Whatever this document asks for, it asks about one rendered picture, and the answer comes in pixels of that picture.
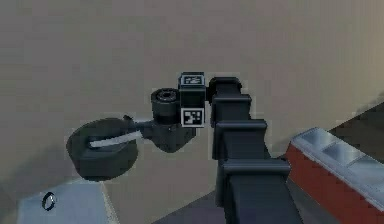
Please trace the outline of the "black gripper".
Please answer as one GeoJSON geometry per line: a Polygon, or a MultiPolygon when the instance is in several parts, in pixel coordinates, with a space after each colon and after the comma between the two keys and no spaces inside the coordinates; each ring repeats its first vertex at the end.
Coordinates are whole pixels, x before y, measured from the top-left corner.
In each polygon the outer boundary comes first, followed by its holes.
{"type": "Polygon", "coordinates": [[[127,127],[139,130],[117,137],[90,141],[91,148],[109,147],[124,144],[139,138],[151,140],[156,147],[166,153],[175,153],[196,136],[195,128],[181,125],[179,91],[174,88],[161,88],[150,97],[153,119],[142,124],[128,115],[123,116],[127,127]]]}

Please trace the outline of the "dark grey bowl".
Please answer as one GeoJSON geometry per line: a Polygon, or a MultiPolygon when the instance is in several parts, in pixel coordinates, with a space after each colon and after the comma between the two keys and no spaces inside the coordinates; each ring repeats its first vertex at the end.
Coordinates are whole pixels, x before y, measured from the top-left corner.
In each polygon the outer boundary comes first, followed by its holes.
{"type": "Polygon", "coordinates": [[[91,148],[90,141],[124,135],[129,129],[123,119],[104,118],[76,129],[68,138],[66,149],[76,172],[85,180],[106,181],[126,173],[138,158],[136,141],[91,148]]]}

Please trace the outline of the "red cabinet with grey top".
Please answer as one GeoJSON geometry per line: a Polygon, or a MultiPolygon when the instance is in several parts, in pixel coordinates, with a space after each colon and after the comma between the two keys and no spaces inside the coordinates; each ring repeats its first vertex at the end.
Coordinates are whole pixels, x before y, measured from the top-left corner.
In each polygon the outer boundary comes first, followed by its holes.
{"type": "Polygon", "coordinates": [[[322,128],[294,136],[289,178],[340,224],[384,224],[384,164],[322,128]]]}

